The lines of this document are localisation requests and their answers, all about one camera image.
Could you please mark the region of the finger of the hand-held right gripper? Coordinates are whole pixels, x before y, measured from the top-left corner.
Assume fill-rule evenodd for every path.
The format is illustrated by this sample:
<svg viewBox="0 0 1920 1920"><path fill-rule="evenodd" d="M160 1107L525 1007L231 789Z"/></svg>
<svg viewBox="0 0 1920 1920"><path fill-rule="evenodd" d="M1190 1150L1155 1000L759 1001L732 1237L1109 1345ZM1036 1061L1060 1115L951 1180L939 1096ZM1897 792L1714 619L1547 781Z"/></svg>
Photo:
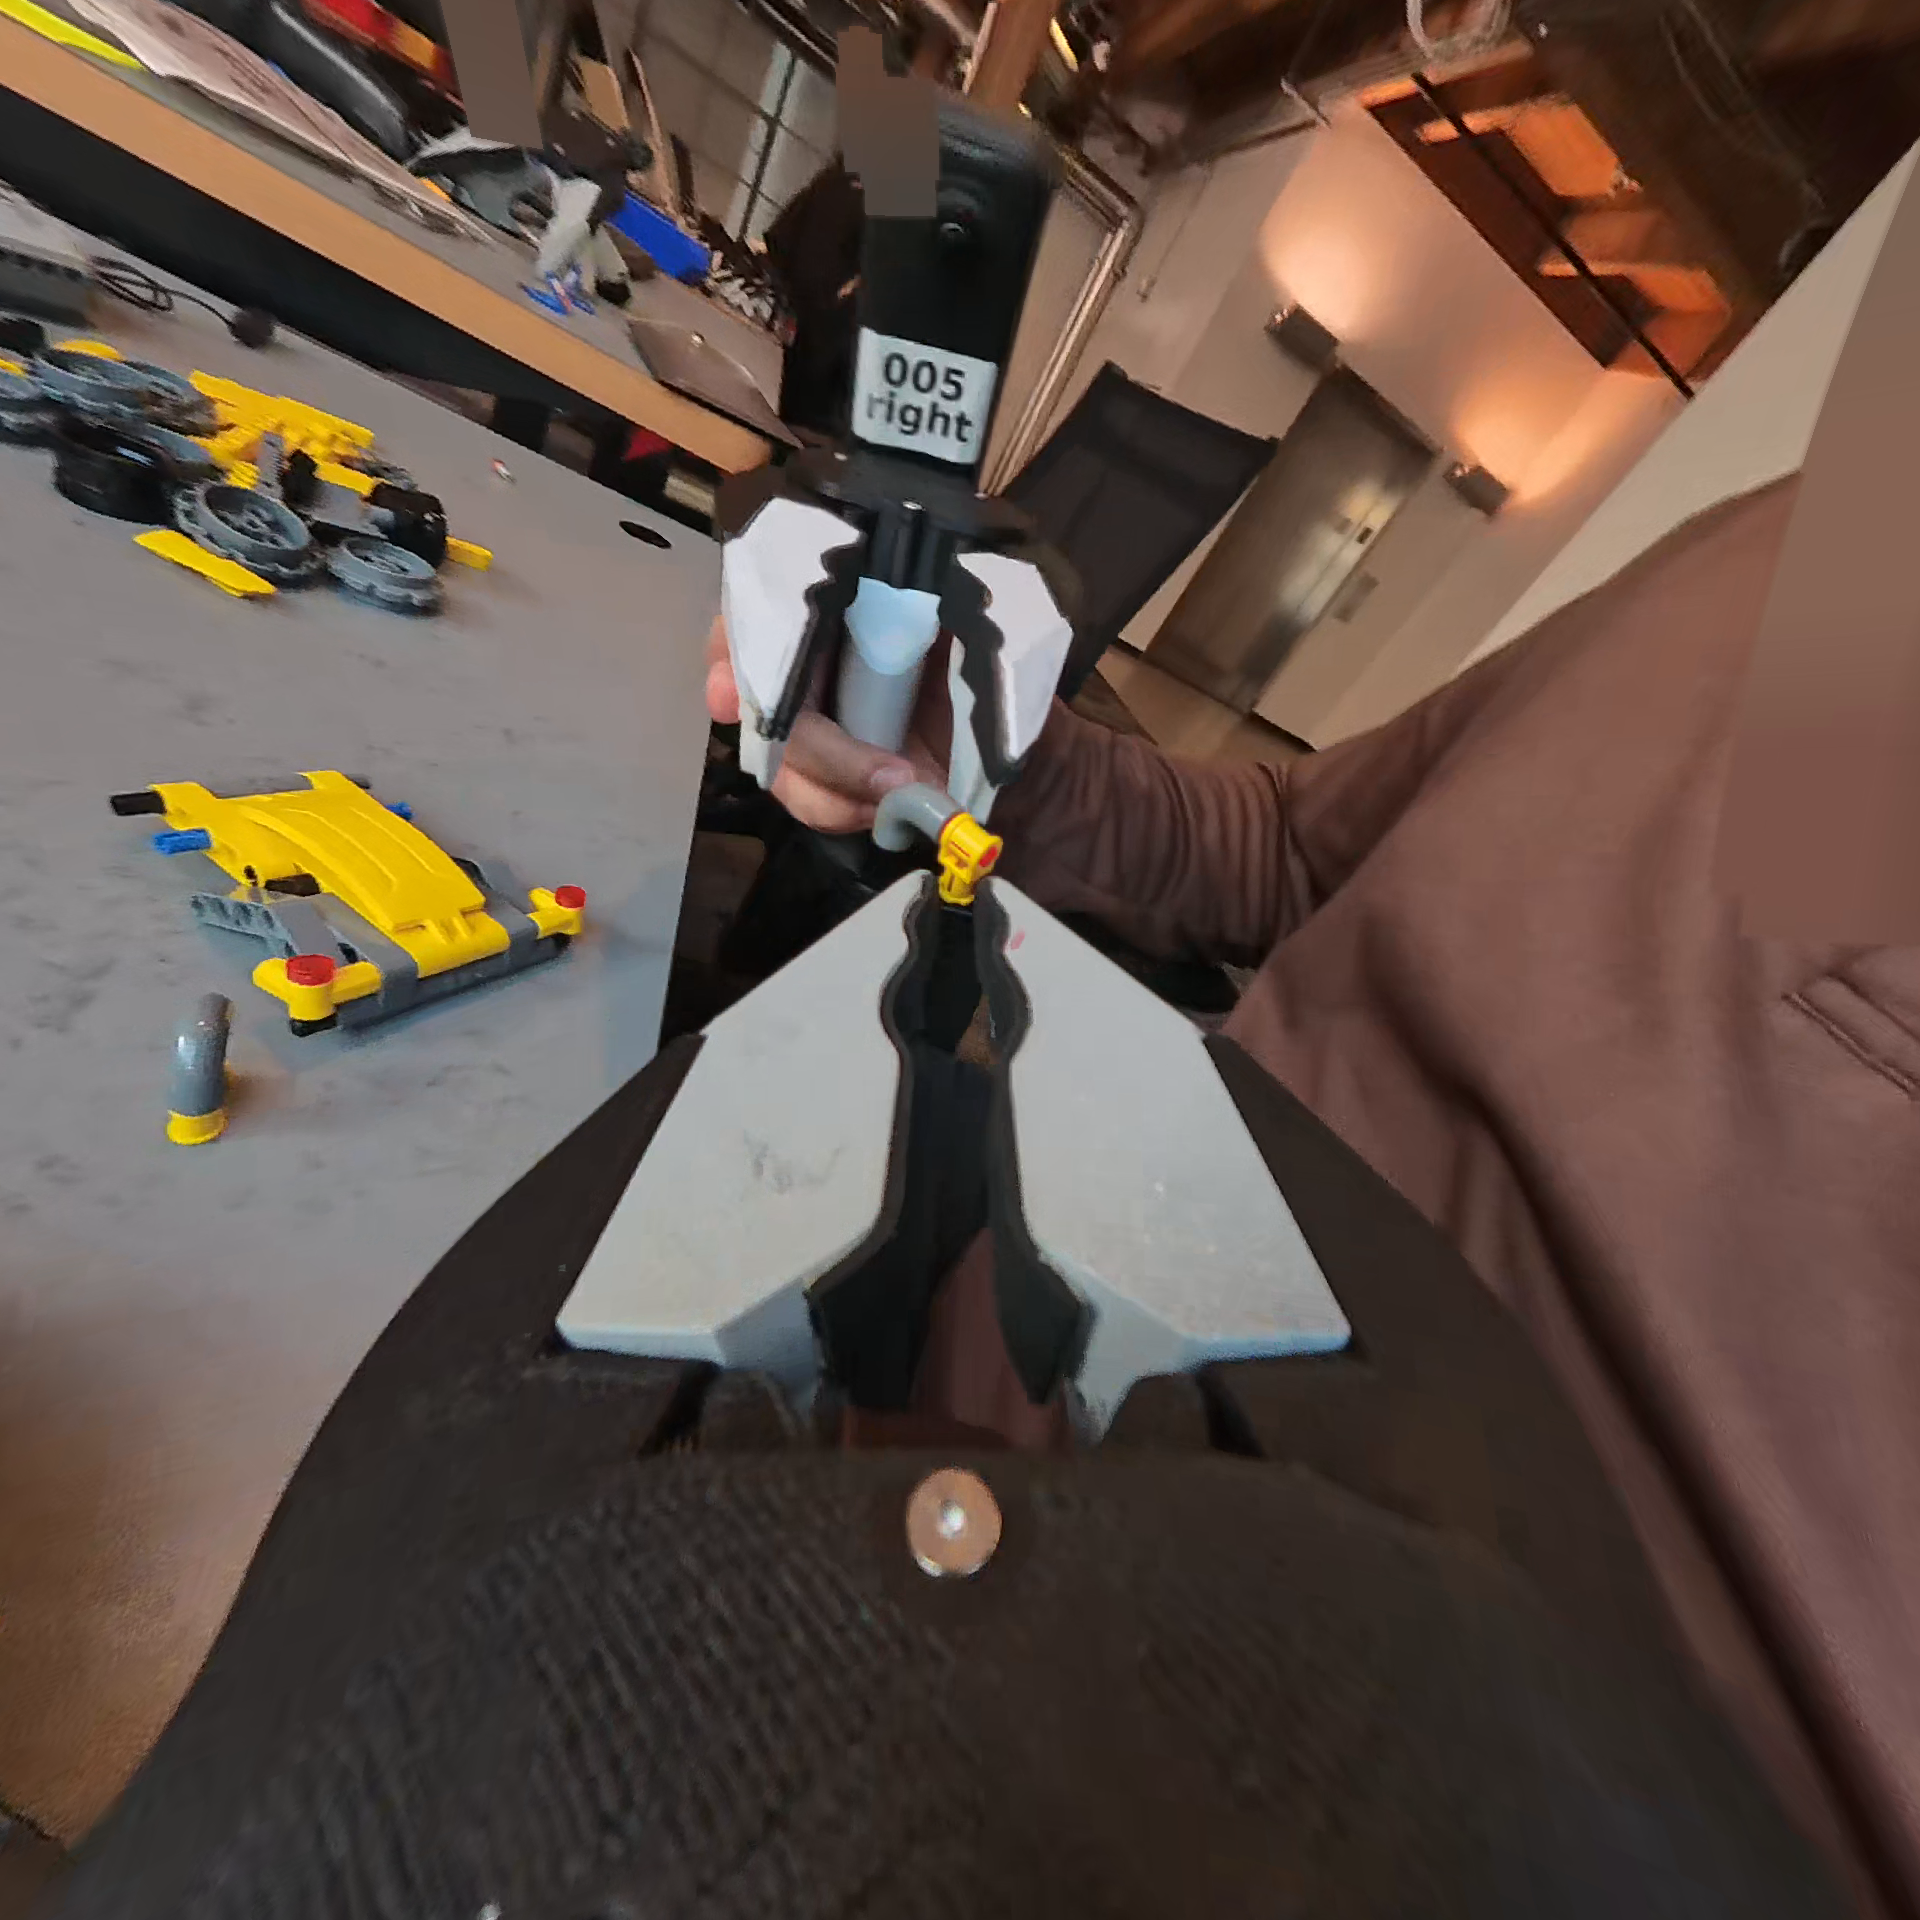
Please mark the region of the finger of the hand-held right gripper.
<svg viewBox="0 0 1920 1920"><path fill-rule="evenodd" d="M723 540L723 618L738 764L762 792L782 772L822 659L842 635L866 536L821 501L772 494Z"/></svg>
<svg viewBox="0 0 1920 1920"><path fill-rule="evenodd" d="M946 792L988 822L1045 731L1074 625L1043 564L993 550L951 562L941 622L951 640Z"/></svg>

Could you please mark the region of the black and white tool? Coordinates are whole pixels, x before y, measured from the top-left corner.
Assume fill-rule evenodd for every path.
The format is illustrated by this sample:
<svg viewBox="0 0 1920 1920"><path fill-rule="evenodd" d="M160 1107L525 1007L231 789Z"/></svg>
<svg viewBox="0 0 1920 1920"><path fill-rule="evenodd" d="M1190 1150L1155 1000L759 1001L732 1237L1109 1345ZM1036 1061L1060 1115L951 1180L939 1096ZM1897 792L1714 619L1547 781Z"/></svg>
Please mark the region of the black and white tool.
<svg viewBox="0 0 1920 1920"><path fill-rule="evenodd" d="M404 168L442 187L490 228L537 250L537 279L565 306L590 295L628 307L635 275L613 239L613 218L656 147L633 131L566 119L570 144L538 147L479 138L459 128L426 142Z"/></svg>

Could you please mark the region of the wheeled yellow black chassis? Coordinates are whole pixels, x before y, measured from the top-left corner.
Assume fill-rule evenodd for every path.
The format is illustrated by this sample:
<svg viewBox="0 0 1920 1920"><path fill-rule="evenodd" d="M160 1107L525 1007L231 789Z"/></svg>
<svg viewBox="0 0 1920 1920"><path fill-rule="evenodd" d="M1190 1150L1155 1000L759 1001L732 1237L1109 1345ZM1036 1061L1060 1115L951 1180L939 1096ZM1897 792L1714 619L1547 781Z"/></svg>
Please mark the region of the wheeled yellow black chassis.
<svg viewBox="0 0 1920 1920"><path fill-rule="evenodd" d="M451 567L489 571L442 500L378 456L371 428L99 339L5 330L5 442L42 452L54 489L134 536L173 527L278 591L330 587L402 615L445 612Z"/></svg>

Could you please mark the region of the blue storage bins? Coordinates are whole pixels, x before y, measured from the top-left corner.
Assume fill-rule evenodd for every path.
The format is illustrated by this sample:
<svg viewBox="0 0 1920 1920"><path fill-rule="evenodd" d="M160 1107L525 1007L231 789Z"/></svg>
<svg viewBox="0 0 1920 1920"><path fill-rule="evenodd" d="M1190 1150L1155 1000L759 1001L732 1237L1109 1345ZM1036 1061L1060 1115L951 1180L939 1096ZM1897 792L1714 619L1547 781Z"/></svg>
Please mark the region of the blue storage bins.
<svg viewBox="0 0 1920 1920"><path fill-rule="evenodd" d="M609 214L604 228L618 248L644 255L658 275L690 286L702 286L709 279L712 259L709 243L646 195L628 189Z"/></svg>

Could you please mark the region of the person's right forearm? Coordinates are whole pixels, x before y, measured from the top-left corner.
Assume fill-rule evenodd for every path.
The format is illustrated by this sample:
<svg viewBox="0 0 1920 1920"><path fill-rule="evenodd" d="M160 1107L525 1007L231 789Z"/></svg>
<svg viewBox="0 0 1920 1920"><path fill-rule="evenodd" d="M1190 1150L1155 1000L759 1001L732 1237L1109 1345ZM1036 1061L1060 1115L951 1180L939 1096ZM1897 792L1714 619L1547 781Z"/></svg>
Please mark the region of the person's right forearm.
<svg viewBox="0 0 1920 1920"><path fill-rule="evenodd" d="M1289 764L1183 759L1056 702L994 805L996 874L1155 957L1261 964L1323 913L1396 933L1436 924L1448 871L1420 827L1513 678L1510 662L1484 662Z"/></svg>

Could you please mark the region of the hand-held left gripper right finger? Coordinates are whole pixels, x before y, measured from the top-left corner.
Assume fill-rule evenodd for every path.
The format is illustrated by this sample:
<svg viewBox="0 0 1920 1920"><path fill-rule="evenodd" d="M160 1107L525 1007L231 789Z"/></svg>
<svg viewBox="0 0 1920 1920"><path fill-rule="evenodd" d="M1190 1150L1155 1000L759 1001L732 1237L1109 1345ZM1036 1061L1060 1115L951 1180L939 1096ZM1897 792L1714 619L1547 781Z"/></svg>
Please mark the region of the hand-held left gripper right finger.
<svg viewBox="0 0 1920 1920"><path fill-rule="evenodd" d="M1002 877L973 930L996 1312L1027 1394L1097 1442L1144 1379L1344 1352L1208 1035Z"/></svg>

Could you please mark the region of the long wooden-edged desk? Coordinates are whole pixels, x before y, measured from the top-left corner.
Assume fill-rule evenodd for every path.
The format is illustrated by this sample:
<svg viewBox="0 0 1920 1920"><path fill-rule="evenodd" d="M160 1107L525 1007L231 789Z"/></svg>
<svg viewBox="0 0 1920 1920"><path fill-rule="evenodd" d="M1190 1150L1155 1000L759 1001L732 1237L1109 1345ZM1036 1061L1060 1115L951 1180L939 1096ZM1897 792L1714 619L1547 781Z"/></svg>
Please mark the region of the long wooden-edged desk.
<svg viewBox="0 0 1920 1920"><path fill-rule="evenodd" d="M781 442L666 385L633 328L699 334L764 396L781 350L725 304L671 277L590 311L531 300L531 254L483 228L439 232L371 186L155 76L5 18L5 180L211 293L392 372L595 408L723 471L767 465Z"/></svg>

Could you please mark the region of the grey motor block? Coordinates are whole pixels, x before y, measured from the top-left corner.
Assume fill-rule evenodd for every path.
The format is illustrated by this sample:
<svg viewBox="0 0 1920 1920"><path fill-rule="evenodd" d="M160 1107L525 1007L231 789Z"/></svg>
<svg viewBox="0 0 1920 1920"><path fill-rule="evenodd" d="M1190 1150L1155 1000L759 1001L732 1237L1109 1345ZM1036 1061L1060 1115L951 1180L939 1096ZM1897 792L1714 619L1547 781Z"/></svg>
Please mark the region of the grey motor block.
<svg viewBox="0 0 1920 1920"><path fill-rule="evenodd" d="M63 326L89 324L96 281L87 255L67 242L3 232L3 311Z"/></svg>

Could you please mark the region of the stack of papers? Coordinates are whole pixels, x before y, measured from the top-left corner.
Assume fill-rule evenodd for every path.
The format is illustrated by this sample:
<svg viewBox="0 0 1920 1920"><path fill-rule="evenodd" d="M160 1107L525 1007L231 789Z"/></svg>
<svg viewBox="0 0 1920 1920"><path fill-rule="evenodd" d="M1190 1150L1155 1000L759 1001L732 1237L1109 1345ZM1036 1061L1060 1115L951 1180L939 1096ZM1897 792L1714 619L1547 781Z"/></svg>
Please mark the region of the stack of papers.
<svg viewBox="0 0 1920 1920"><path fill-rule="evenodd" d="M77 1L69 10L160 79L411 205L422 221L462 221L455 199L413 171L418 140L404 97L358 47L299 5L214 4L212 16L162 1Z"/></svg>

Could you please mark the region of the metal door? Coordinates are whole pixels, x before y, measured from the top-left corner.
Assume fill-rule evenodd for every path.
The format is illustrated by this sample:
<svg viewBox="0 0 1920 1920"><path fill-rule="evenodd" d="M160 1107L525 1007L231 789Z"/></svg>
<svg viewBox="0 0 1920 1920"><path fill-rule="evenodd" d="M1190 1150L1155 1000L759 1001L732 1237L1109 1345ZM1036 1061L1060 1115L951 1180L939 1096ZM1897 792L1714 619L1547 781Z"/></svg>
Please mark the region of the metal door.
<svg viewBox="0 0 1920 1920"><path fill-rule="evenodd" d="M1351 368L1323 376L1146 648L1253 712L1435 464L1429 438Z"/></svg>

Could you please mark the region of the large black board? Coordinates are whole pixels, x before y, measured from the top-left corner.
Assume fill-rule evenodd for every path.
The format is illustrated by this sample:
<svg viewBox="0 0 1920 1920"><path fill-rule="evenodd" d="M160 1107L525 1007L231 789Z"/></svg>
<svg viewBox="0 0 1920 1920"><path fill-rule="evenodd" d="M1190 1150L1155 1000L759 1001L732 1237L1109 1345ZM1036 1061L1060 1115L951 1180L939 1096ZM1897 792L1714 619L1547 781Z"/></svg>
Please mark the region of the large black board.
<svg viewBox="0 0 1920 1920"><path fill-rule="evenodd" d="M1078 585L1060 700L1078 695L1278 445L1274 436L1248 433L1151 389L1117 361L1103 363L1002 492Z"/></svg>

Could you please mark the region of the grey elbow with yellow connector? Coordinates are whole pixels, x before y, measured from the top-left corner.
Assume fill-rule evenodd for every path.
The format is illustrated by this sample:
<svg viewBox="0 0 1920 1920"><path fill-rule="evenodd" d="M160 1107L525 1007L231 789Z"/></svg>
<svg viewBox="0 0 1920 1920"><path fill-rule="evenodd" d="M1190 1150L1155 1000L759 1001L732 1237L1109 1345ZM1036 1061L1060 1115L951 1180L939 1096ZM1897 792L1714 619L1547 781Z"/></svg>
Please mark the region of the grey elbow with yellow connector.
<svg viewBox="0 0 1920 1920"><path fill-rule="evenodd" d="M929 781L900 784L876 804L873 840L882 851L929 851L939 899L952 907L975 903L1002 851L999 833Z"/></svg>

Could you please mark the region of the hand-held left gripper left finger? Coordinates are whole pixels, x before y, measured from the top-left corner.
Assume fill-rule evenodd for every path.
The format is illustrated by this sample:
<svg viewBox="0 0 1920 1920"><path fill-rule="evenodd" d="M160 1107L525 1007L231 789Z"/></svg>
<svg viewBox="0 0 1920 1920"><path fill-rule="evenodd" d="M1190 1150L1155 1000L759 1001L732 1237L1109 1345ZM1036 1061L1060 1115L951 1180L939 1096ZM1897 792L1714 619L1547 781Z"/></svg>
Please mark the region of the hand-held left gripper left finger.
<svg viewBox="0 0 1920 1920"><path fill-rule="evenodd" d="M904 1215L946 906L900 875L694 1035L557 1335L811 1405L846 1373L828 1297Z"/></svg>

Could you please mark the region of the person's right hand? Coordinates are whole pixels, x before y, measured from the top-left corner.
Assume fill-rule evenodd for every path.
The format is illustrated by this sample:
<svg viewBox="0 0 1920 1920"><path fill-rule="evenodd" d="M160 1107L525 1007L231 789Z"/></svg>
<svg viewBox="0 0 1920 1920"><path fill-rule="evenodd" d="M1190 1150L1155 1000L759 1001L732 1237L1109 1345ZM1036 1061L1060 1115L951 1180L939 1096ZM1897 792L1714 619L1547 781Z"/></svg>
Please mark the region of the person's right hand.
<svg viewBox="0 0 1920 1920"><path fill-rule="evenodd" d="M926 674L904 746L885 751L848 734L817 704L794 722L770 788L772 800L804 827L869 836L887 794L948 786L952 715L948 688Z"/></svg>

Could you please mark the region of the yellow panel vehicle assembly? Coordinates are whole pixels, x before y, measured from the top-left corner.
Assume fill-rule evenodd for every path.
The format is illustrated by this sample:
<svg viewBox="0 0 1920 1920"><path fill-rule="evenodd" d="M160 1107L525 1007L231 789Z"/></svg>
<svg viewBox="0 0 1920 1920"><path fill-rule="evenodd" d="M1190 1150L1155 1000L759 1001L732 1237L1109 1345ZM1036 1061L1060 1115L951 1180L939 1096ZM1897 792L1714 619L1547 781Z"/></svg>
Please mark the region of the yellow panel vehicle assembly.
<svg viewBox="0 0 1920 1920"><path fill-rule="evenodd" d="M577 884L529 886L445 849L349 773L220 794L177 779L117 792L164 855L201 855L223 884L192 894L214 932L257 942L253 984L294 1038L372 1028L559 960L584 932Z"/></svg>

